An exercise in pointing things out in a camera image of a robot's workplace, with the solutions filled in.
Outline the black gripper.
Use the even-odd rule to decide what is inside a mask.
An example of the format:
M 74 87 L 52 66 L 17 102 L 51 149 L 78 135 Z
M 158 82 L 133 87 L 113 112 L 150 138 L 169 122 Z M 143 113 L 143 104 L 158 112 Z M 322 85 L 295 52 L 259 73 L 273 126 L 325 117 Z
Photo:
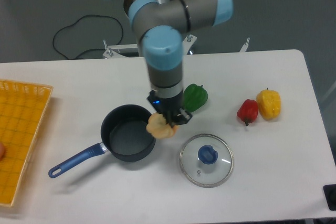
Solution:
M 183 92 L 171 98 L 160 98 L 155 90 L 151 90 L 147 100 L 161 114 L 162 125 L 184 125 L 193 117 L 192 113 L 183 108 Z

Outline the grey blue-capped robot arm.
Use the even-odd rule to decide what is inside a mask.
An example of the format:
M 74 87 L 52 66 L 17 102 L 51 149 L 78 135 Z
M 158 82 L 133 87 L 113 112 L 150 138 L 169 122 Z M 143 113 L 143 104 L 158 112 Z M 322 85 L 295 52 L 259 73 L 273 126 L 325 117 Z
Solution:
M 186 124 L 182 34 L 228 21 L 233 0 L 134 0 L 127 10 L 151 83 L 148 101 L 170 126 Z

